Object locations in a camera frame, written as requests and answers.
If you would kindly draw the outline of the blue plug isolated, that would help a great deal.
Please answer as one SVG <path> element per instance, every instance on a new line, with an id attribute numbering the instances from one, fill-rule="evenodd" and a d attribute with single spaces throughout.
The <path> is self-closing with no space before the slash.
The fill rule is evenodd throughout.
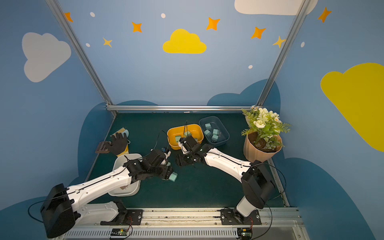
<path id="1" fill-rule="evenodd" d="M 221 131 L 219 129 L 213 129 L 213 134 L 220 136 L 221 135 Z"/>

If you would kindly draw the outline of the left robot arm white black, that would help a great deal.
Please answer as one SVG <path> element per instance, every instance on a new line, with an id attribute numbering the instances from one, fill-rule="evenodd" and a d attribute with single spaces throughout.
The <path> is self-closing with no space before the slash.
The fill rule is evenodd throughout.
<path id="1" fill-rule="evenodd" d="M 70 187 L 54 186 L 40 208 L 47 237 L 52 239 L 68 232 L 82 217 L 80 209 L 106 193 L 147 178 L 169 180 L 173 173 L 168 163 L 170 155 L 170 150 L 152 150 L 147 156 L 127 160 L 116 170 L 91 181 Z"/>

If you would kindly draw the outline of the yellow storage box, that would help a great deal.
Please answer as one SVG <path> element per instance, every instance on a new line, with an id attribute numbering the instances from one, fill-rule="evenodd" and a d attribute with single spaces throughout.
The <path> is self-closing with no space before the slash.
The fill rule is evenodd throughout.
<path id="1" fill-rule="evenodd" d="M 192 136 L 199 144 L 204 139 L 204 134 L 201 127 L 197 124 L 190 124 L 186 126 L 174 127 L 167 131 L 170 146 L 173 150 L 180 150 L 180 138 Z"/>

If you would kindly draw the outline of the blue storage box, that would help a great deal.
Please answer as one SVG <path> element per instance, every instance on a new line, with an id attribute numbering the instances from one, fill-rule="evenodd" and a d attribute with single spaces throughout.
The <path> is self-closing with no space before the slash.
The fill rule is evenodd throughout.
<path id="1" fill-rule="evenodd" d="M 203 134 L 207 142 L 213 147 L 219 147 L 227 143 L 230 134 L 222 121 L 215 116 L 209 116 L 199 120 Z"/>

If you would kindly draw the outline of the white storage tray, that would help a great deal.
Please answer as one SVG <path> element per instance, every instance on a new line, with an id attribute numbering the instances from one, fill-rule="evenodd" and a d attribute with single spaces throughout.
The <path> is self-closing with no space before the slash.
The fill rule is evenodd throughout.
<path id="1" fill-rule="evenodd" d="M 118 169 L 119 167 L 123 166 L 123 164 L 127 160 L 134 160 L 142 157 L 140 154 L 125 154 L 123 156 L 117 157 L 115 160 L 113 170 Z M 135 195 L 140 190 L 141 181 L 137 181 L 133 184 L 130 184 L 128 186 L 123 186 L 117 189 L 114 189 L 108 194 L 112 197 L 129 197 Z"/>

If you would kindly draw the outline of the black rubber glove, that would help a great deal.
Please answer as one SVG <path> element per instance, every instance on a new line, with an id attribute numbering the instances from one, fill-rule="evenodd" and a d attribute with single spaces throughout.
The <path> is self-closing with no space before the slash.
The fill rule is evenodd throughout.
<path id="1" fill-rule="evenodd" d="M 110 153 L 119 157 L 129 153 L 128 139 L 126 133 L 116 133 L 112 136 L 110 143 L 106 143 L 106 146 Z"/>

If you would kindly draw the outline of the yellow blue sponge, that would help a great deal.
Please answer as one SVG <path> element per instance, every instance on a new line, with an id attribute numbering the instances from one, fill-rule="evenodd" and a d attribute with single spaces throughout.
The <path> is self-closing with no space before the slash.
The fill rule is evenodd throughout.
<path id="1" fill-rule="evenodd" d="M 115 133 L 113 133 L 113 134 L 111 135 L 111 137 L 112 137 L 112 136 L 115 136 L 115 137 L 116 137 L 116 134 L 122 134 L 123 136 L 126 135 L 126 136 L 128 137 L 128 136 L 129 136 L 129 131 L 128 131 L 127 129 L 125 129 L 125 128 L 121 128 L 121 129 L 119 129 L 118 131 L 116 131 Z"/>

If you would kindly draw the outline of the brown grid drain cover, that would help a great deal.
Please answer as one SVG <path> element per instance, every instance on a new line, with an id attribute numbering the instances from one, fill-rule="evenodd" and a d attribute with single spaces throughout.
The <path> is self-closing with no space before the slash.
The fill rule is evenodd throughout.
<path id="1" fill-rule="evenodd" d="M 110 141 L 102 141 L 98 144 L 96 150 L 95 150 L 95 153 L 96 154 L 107 154 L 110 152 L 110 150 L 108 149 L 108 146 L 111 142 Z"/>

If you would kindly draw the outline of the potted artificial flower plant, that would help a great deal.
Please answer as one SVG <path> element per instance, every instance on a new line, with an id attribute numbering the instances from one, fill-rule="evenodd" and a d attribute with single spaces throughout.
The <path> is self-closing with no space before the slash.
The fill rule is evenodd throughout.
<path id="1" fill-rule="evenodd" d="M 280 120 L 280 115 L 266 108 L 251 106 L 243 109 L 248 128 L 242 131 L 245 136 L 244 155 L 252 163 L 265 162 L 283 147 L 281 133 L 288 133 L 291 125 Z"/>

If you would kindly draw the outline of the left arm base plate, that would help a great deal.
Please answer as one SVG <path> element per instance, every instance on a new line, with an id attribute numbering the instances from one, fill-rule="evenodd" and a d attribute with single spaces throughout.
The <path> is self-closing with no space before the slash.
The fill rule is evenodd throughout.
<path id="1" fill-rule="evenodd" d="M 119 212 L 111 221 L 101 221 L 101 226 L 139 226 L 143 218 L 143 210 L 133 209 Z"/>

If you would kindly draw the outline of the aluminium frame rail front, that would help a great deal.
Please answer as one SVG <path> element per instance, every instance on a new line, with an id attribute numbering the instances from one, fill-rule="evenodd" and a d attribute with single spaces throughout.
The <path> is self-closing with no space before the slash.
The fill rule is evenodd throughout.
<path id="1" fill-rule="evenodd" d="M 296 208 L 255 210 L 242 221 L 229 208 L 146 208 L 129 210 L 127 223 L 73 227 L 59 240 L 308 240 Z"/>

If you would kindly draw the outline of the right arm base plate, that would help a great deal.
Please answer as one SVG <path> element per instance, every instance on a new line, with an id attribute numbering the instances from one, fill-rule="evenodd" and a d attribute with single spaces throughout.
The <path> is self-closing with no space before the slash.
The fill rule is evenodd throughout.
<path id="1" fill-rule="evenodd" d="M 261 225 L 261 217 L 258 210 L 254 210 L 248 217 L 244 217 L 237 210 L 223 208 L 220 210 L 222 225 Z"/>

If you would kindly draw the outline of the aluminium frame right post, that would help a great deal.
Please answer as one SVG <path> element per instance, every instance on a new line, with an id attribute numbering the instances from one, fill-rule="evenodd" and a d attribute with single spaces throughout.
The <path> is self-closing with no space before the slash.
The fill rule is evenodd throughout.
<path id="1" fill-rule="evenodd" d="M 298 12 L 294 18 L 294 21 L 288 31 L 288 34 L 286 36 L 286 41 L 284 42 L 284 45 L 282 46 L 279 55 L 277 57 L 277 60 L 274 64 L 274 67 L 271 71 L 271 74 L 269 78 L 267 79 L 262 92 L 258 98 L 257 105 L 263 106 L 271 89 L 272 86 L 285 62 L 286 57 L 288 56 L 288 53 L 296 39 L 296 36 L 298 35 L 300 28 L 307 16 L 307 10 L 310 6 L 311 1 L 310 0 L 304 0 L 302 1 L 301 5 L 299 6 Z"/>

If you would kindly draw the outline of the aluminium frame post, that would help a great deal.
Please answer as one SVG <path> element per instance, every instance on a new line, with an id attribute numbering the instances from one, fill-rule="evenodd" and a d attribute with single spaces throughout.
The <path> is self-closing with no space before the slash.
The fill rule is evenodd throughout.
<path id="1" fill-rule="evenodd" d="M 299 6 L 298 12 L 294 18 L 294 21 L 288 31 L 288 34 L 286 36 L 286 41 L 284 42 L 284 45 L 282 46 L 279 55 L 277 57 L 277 60 L 274 64 L 274 67 L 271 71 L 271 74 L 269 78 L 267 79 L 262 92 L 258 98 L 257 105 L 263 106 L 271 89 L 272 86 L 285 62 L 286 57 L 288 56 L 288 53 L 296 39 L 296 36 L 298 35 L 300 28 L 307 16 L 307 10 L 310 6 L 311 1 L 310 0 L 304 0 L 302 1 L 301 5 Z"/>
<path id="2" fill-rule="evenodd" d="M 106 88 L 104 87 L 101 79 L 99 78 L 95 68 L 93 67 L 90 59 L 88 58 L 84 48 L 82 47 L 75 31 L 70 25 L 70 22 L 67 20 L 67 17 L 65 16 L 65 13 L 60 6 L 59 1 L 56 0 L 46 0 L 47 5 L 49 6 L 50 10 L 54 14 L 56 20 L 58 21 L 59 25 L 61 26 L 62 30 L 64 31 L 65 35 L 67 36 L 68 40 L 70 41 L 72 47 L 74 48 L 76 54 L 80 58 L 83 66 L 85 67 L 87 73 L 89 74 L 91 80 L 93 81 L 95 87 L 97 88 L 98 92 L 100 93 L 101 97 L 103 98 L 104 102 L 106 103 L 106 109 L 108 109 L 109 106 L 113 105 L 113 102 L 107 93 Z"/>

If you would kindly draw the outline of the aluminium frame left post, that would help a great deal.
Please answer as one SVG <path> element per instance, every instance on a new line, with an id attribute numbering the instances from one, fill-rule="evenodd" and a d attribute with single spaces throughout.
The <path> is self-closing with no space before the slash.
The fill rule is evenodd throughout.
<path id="1" fill-rule="evenodd" d="M 88 58 L 84 48 L 82 47 L 75 31 L 70 25 L 70 22 L 67 20 L 67 17 L 65 16 L 65 13 L 60 6 L 59 1 L 56 0 L 46 0 L 47 5 L 49 6 L 50 10 L 54 14 L 56 20 L 58 21 L 59 25 L 61 26 L 62 30 L 64 31 L 65 35 L 67 36 L 68 40 L 70 41 L 72 47 L 74 48 L 76 54 L 80 58 L 83 66 L 85 67 L 87 73 L 89 74 L 91 80 L 93 81 L 95 87 L 97 88 L 98 92 L 100 93 L 101 97 L 103 98 L 104 102 L 106 103 L 106 109 L 108 109 L 109 106 L 113 105 L 113 102 L 107 93 L 106 88 L 104 87 L 101 79 L 99 78 L 95 68 L 93 67 L 90 59 Z"/>

